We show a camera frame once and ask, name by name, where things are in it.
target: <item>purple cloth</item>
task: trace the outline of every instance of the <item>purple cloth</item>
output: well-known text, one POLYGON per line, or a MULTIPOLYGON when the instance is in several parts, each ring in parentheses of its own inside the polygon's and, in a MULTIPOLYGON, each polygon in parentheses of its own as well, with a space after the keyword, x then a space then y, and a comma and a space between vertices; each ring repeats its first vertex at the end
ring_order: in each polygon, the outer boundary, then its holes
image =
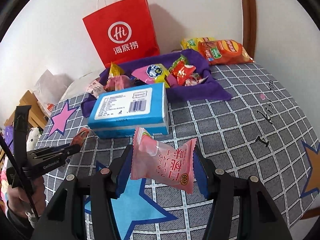
MULTIPOLYGON (((197 73, 199 73, 202 77, 208 76, 208 79, 205 81, 205 83, 195 85, 195 86, 189 86, 189 87, 179 86, 175 88, 166 89, 169 103, 178 102, 178 101, 187 101, 187 100, 201 100, 201 99, 215 99, 215 100, 224 100, 224 101, 228 101, 231 99, 232 96, 227 91, 225 91, 223 87, 211 76, 210 66, 207 60, 204 57, 202 57, 202 55, 199 52, 193 49, 185 49, 177 53, 170 53, 170 54, 165 54, 160 56, 141 58, 141 59, 119 64, 119 66, 125 71, 126 75, 130 76, 133 70, 150 65, 150 64, 161 63, 166 68, 169 68, 172 65, 172 63, 180 57, 180 54, 182 54, 189 60, 190 65, 196 66, 197 73)), ((100 78, 101 78, 100 83, 102 85, 105 85, 102 83, 102 81, 107 82, 108 76, 109 76, 109 69, 104 70, 100 74, 100 78)), ((83 114, 84 112, 88 114, 91 111, 92 111, 92 108, 91 109, 82 108, 83 114)))
MULTIPOLYGON (((5 143, 9 146, 11 141, 13 140, 13 126, 12 125, 7 125, 4 128, 4 141, 5 143)), ((13 143, 9 147, 11 153, 13 154, 13 143)))
POLYGON ((88 97, 81 103, 81 111, 84 117, 89 117, 97 99, 88 93, 88 97))

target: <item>purple bag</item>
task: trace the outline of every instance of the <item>purple bag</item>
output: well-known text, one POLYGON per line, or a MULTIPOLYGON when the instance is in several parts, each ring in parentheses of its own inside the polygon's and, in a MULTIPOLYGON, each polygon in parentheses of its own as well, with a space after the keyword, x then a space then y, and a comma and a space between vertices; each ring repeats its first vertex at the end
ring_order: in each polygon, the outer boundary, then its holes
MULTIPOLYGON (((225 91, 223 87, 211 76, 211 71, 207 60, 202 57, 199 52, 193 49, 185 49, 177 53, 141 58, 122 63, 119 66, 125 71, 126 75, 130 76, 133 70, 151 64, 161 63, 166 68, 169 68, 171 67, 172 63, 180 57, 180 54, 188 59, 190 65, 196 66, 197 73, 199 73, 202 77, 207 76, 208 79, 203 84, 198 84, 196 86, 179 86, 166 89, 169 103, 201 99, 215 99, 223 101, 229 101, 231 99, 231 94, 225 91)), ((103 82, 107 82, 108 76, 109 69, 104 70, 100 74, 100 83, 102 85, 105 85, 103 82)), ((95 103, 93 98, 90 98, 89 100, 89 102, 84 100, 81 104, 82 114, 84 117, 90 116, 95 103)))

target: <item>screw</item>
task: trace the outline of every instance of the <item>screw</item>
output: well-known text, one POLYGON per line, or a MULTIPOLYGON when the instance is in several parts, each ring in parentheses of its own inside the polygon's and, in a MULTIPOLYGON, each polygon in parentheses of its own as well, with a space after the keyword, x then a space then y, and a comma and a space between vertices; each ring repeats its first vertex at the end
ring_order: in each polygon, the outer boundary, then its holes
POLYGON ((224 174, 224 170, 223 170, 223 169, 216 169, 215 172, 216 172, 218 175, 223 175, 223 174, 224 174))
POLYGON ((257 176, 251 176, 251 177, 250 177, 250 180, 251 180, 252 182, 258 182, 258 181, 259 181, 259 179, 258 179, 257 176))
POLYGON ((74 176, 73 174, 69 174, 69 175, 66 177, 66 179, 67 179, 68 181, 73 180, 74 178, 75 178, 75 176, 74 176))
POLYGON ((110 170, 108 168, 103 168, 101 169, 101 174, 108 174, 110 172, 110 170))

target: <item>gray plaid bedsheet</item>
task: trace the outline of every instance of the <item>gray plaid bedsheet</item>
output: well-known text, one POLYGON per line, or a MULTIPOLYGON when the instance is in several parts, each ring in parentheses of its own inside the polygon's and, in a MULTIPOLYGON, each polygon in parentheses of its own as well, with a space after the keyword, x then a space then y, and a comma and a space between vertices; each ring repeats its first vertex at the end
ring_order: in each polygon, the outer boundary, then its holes
MULTIPOLYGON (((232 94, 228 101, 200 100, 169 104, 169 135, 156 136, 174 147, 190 138, 198 138, 205 157, 213 160, 232 176, 256 175, 275 200, 284 220, 292 226, 308 209, 317 193, 300 199, 310 165, 302 146, 305 141, 318 146, 317 136, 303 111, 287 90, 257 64, 219 65, 212 76, 232 94)), ((85 95, 69 100, 70 107, 81 104, 85 95)), ((61 111, 63 102, 52 115, 61 111)), ((56 132, 46 140, 51 121, 44 129, 37 147, 68 143, 87 125, 81 109, 70 117, 65 135, 56 132)), ((95 161, 108 166, 119 157, 132 138, 99 139, 91 134, 84 148, 72 157, 65 172, 45 175, 47 201, 68 174, 78 177, 95 172, 95 161)), ((202 239, 212 201, 206 201, 194 182, 193 195, 147 180, 145 193, 160 206, 178 217, 158 224, 138 225, 131 239, 202 239)), ((239 199, 234 198, 230 239, 236 239, 239 199)), ((88 239, 94 239, 91 216, 86 214, 88 239)))

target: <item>product label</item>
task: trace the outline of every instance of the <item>product label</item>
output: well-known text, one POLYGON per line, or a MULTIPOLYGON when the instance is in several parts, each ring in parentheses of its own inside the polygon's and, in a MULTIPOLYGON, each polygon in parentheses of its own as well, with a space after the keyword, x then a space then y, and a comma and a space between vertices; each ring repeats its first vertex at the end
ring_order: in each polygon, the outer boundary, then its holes
POLYGON ((229 52, 236 53, 239 50, 239 46, 236 42, 231 41, 231 40, 224 40, 222 41, 222 46, 225 50, 229 52))
POLYGON ((190 46, 195 46, 195 41, 193 39, 189 40, 188 43, 190 44, 190 46))
POLYGON ((162 75, 162 73, 163 73, 162 68, 160 68, 157 65, 152 64, 152 65, 148 66, 148 68, 147 68, 147 74, 151 78, 156 79, 157 76, 162 75))
POLYGON ((208 49, 205 50, 205 55, 207 56, 207 59, 208 59, 209 61, 213 61, 213 60, 214 60, 214 59, 211 57, 211 54, 210 54, 210 52, 209 52, 208 49))
POLYGON ((215 59, 222 57, 222 55, 220 54, 220 52, 219 52, 219 50, 217 49, 217 47, 212 48, 212 49, 210 49, 210 50, 211 50, 211 53, 212 53, 212 55, 213 55, 213 57, 214 57, 215 59))
POLYGON ((183 173, 183 174, 181 175, 181 178, 180 178, 180 183, 181 183, 181 185, 183 185, 183 186, 187 185, 188 181, 189 181, 189 176, 188 176, 188 174, 183 173))
POLYGON ((152 88, 132 90, 104 96, 94 116, 95 120, 149 114, 152 88))

